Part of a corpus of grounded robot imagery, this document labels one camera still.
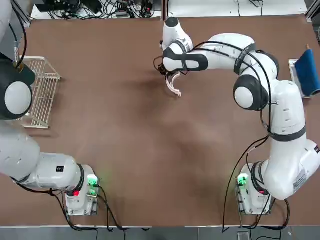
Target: wire basket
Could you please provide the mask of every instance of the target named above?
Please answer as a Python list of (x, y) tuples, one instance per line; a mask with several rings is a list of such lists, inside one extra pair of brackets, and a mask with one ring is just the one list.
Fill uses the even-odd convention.
[(31, 85), (32, 105), (28, 113), (19, 119), (25, 128), (48, 129), (60, 75), (51, 64), (41, 56), (25, 56), (23, 63), (35, 73)]

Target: brown table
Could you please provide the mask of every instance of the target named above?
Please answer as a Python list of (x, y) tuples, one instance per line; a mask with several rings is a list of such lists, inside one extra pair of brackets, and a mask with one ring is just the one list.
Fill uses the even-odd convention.
[[(253, 37), (278, 58), (280, 80), (290, 78), (288, 59), (299, 58), (306, 44), (320, 63), (313, 27), (303, 15), (182, 18), (181, 24), (194, 43), (219, 33)], [(159, 19), (32, 22), (27, 54), (46, 57), (63, 79), (51, 128), (28, 133), (43, 152), (92, 166), (122, 225), (218, 226), (234, 165), (266, 131), (258, 113), (234, 102), (232, 71), (190, 73), (176, 83), (182, 98), (174, 97), (153, 67), (162, 54), (162, 31)], [(305, 102), (308, 138), (317, 143), (319, 107), (319, 96)], [(267, 159), (269, 150), (266, 144), (250, 161)], [(290, 225), (320, 225), (319, 181), (320, 171), (290, 197)], [(54, 198), (25, 192), (5, 176), (0, 182), (0, 225), (67, 224)], [(240, 224), (233, 187), (227, 225)], [(285, 215), (279, 202), (261, 223), (281, 225)], [(101, 205), (98, 216), (73, 221), (106, 225), (106, 219)]]

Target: power cable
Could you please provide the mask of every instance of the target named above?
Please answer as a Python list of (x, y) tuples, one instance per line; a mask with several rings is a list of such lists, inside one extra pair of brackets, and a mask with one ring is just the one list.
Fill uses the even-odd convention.
[(26, 56), (26, 52), (27, 52), (27, 45), (28, 45), (28, 40), (27, 40), (27, 32), (26, 32), (26, 29), (25, 29), (25, 26), (24, 26), (24, 23), (22, 22), (22, 17), (21, 15), (19, 14), (19, 12), (16, 10), (16, 8), (14, 7), (14, 5), (12, 4), (12, 9), (13, 11), (15, 12), (16, 14), (16, 17), (18, 18), (19, 20), (19, 23), (22, 27), (22, 31), (23, 31), (23, 35), (24, 35), (24, 49), (23, 49), (23, 53), (22, 53), (22, 56), (19, 60), (19, 62), (17, 63), (15, 69), (18, 69), (20, 67), (20, 65), (22, 64), (22, 62), (24, 61), (25, 59), (25, 56)]
[(12, 27), (11, 23), (9, 23), (9, 27), (10, 27), (10, 30), (11, 30), (11, 32), (13, 34), (14, 41), (17, 43), (18, 42), (17, 34), (16, 34), (14, 28)]
[(238, 15), (239, 15), (239, 17), (241, 17), (241, 15), (240, 15), (240, 3), (239, 3), (239, 0), (236, 0), (236, 2), (238, 3)]
[(252, 5), (254, 5), (257, 9), (260, 8), (260, 2), (262, 2), (262, 6), (261, 6), (261, 16), (263, 15), (262, 14), (262, 11), (263, 11), (263, 8), (264, 8), (264, 1), (263, 0), (248, 0)]

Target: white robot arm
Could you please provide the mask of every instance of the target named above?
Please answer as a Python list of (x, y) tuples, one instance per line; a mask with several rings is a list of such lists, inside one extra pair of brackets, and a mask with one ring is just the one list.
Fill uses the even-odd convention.
[(278, 200), (287, 199), (316, 172), (320, 166), (320, 150), (313, 141), (307, 139), (299, 88), (292, 81), (277, 80), (279, 64), (276, 58), (256, 51), (255, 41), (251, 37), (223, 33), (194, 48), (179, 20), (170, 17), (164, 24), (160, 46), (163, 55), (159, 71), (166, 76), (169, 89), (179, 97), (181, 93), (173, 83), (180, 72), (210, 69), (230, 69), (239, 75), (233, 88), (233, 97), (245, 110), (269, 108), (268, 102), (272, 97), (269, 159), (249, 164), (251, 169), (245, 165), (239, 176), (242, 178), (240, 197), (246, 214), (259, 215), (265, 205), (268, 211), (269, 194)]
[[(11, 13), (11, 1), (2, 0), (0, 42)], [(62, 190), (69, 215), (90, 215), (97, 207), (98, 194), (98, 179), (92, 168), (77, 164), (71, 156), (40, 152), (30, 136), (7, 121), (24, 116), (31, 103), (31, 87), (12, 61), (0, 53), (0, 173), (25, 187)]]

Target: white surface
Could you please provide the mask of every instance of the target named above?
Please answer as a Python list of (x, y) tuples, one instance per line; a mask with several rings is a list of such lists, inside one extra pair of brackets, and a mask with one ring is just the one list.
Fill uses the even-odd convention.
[(30, 88), (22, 81), (12, 83), (5, 91), (4, 102), (6, 108), (15, 115), (28, 110), (32, 101)]
[[(241, 16), (260, 16), (261, 6), (256, 8), (248, 0), (238, 0)], [(262, 15), (304, 14), (304, 0), (264, 0)], [(237, 0), (170, 0), (170, 17), (237, 17)]]
[(0, 121), (0, 173), (20, 180), (34, 171), (39, 154), (40, 147), (31, 137)]
[(10, 0), (1, 0), (0, 3), (0, 43), (10, 23), (12, 6)]
[[(103, 4), (106, 2), (106, 0), (100, 0), (102, 2), (102, 9), (103, 9)], [(108, 14), (114, 12), (116, 10), (116, 7), (114, 7), (113, 5), (109, 4), (109, 6), (107, 7), (107, 12)], [(61, 16), (60, 14), (60, 11), (57, 11), (56, 14), (58, 16)], [(77, 14), (80, 16), (80, 17), (86, 17), (88, 16), (88, 14), (85, 12), (85, 10), (81, 9), (80, 11), (77, 12)], [(92, 12), (90, 13), (91, 16), (95, 15), (96, 17), (100, 16), (101, 13), (98, 13), (98, 14), (93, 14)], [(155, 11), (154, 12), (154, 15), (152, 16), (153, 18), (155, 17), (160, 17), (162, 14), (160, 11)], [(36, 5), (34, 5), (33, 9), (32, 9), (32, 13), (31, 13), (31, 17), (34, 18), (34, 19), (37, 19), (37, 20), (51, 20), (51, 16), (47, 13), (47, 12), (40, 12), (38, 10), (38, 8), (36, 7)], [(109, 17), (110, 19), (113, 18), (113, 19), (116, 19), (116, 15), (113, 14), (112, 16)]]
[(272, 140), (270, 159), (263, 179), (265, 187), (274, 198), (289, 198), (297, 191), (294, 184), (301, 172), (306, 174), (306, 180), (316, 172), (320, 165), (320, 154), (316, 153), (315, 147), (316, 144), (308, 140), (306, 135), (290, 142)]
[(254, 96), (251, 91), (246, 87), (238, 87), (234, 93), (235, 101), (244, 109), (248, 109), (254, 103)]
[(180, 42), (185, 46), (185, 50), (190, 51), (194, 48), (193, 42), (190, 36), (182, 29), (180, 21), (178, 19), (177, 21), (178, 24), (174, 27), (167, 26), (167, 22), (164, 23), (162, 32), (162, 49), (166, 50), (173, 41), (180, 40)]
[[(57, 172), (57, 166), (63, 166), (63, 172)], [(26, 182), (31, 188), (74, 189), (80, 181), (81, 172), (73, 157), (40, 153), (39, 162)]]
[(246, 174), (248, 176), (246, 178), (246, 185), (239, 187), (240, 200), (242, 200), (242, 206), (245, 214), (260, 215), (265, 206), (265, 212), (268, 212), (270, 208), (271, 197), (269, 198), (269, 201), (267, 203), (268, 195), (262, 195), (255, 189), (247, 165), (244, 165), (241, 170), (241, 174)]
[(91, 215), (94, 198), (87, 196), (89, 191), (88, 175), (94, 175), (94, 171), (88, 165), (82, 165), (84, 170), (84, 183), (78, 196), (65, 195), (65, 202), (70, 216)]

